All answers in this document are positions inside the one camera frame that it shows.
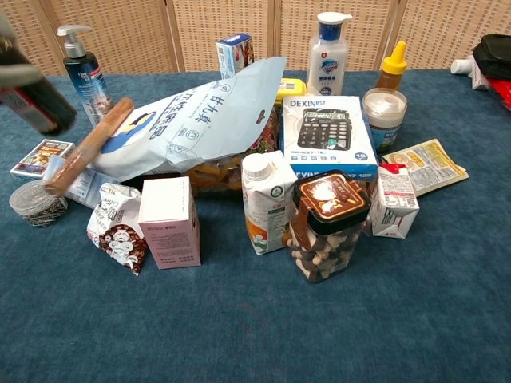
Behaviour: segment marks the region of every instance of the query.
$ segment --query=table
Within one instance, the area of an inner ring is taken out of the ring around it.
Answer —
[[[344,93],[377,76],[347,73]],[[218,78],[106,80],[138,106]],[[79,142],[85,112],[67,77],[51,81],[78,111],[61,138]],[[9,170],[41,137],[1,108],[0,381],[510,381],[510,114],[445,70],[408,71],[402,91],[396,149],[437,137],[470,179],[421,197],[407,239],[363,236],[318,285],[286,250],[254,254],[239,193],[197,201],[202,267],[149,256],[133,276],[93,246],[75,203],[29,227],[8,205]]]

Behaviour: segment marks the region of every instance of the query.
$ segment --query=pink box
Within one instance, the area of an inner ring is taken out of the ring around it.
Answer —
[[[188,177],[145,180],[138,224],[158,268],[200,265],[199,219]]]

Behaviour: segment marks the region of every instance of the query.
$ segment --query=milk carton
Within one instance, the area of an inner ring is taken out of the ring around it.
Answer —
[[[255,153],[241,164],[245,223],[256,254],[283,247],[295,172],[282,152]]]
[[[188,177],[145,180],[138,224],[158,268],[200,265],[199,220]]]
[[[380,164],[371,202],[373,235],[404,239],[419,209],[405,165]]]
[[[254,45],[249,34],[233,34],[216,43],[222,78],[234,77],[254,62]]]

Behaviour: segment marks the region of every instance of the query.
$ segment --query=wooden stick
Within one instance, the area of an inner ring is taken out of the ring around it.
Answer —
[[[64,165],[46,184],[46,190],[50,194],[62,196],[85,167],[96,158],[105,142],[116,132],[133,109],[131,99],[125,97],[120,100],[65,160]]]

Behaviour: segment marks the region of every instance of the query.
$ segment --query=food wrapper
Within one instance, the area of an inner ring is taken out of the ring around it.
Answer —
[[[391,164],[406,165],[417,197],[469,178],[466,170],[447,156],[436,138],[382,158]]]
[[[213,81],[133,110],[95,158],[97,171],[124,182],[184,173],[250,148],[270,117],[285,57],[259,60]]]
[[[185,175],[190,177],[193,191],[198,194],[226,189],[240,190],[241,160],[252,153],[277,150],[279,127],[279,119],[273,109],[263,132],[246,152],[220,160],[208,161],[190,169]]]
[[[100,196],[101,202],[87,225],[87,235],[97,248],[138,275],[148,248],[138,226],[141,194],[135,188],[105,183]]]

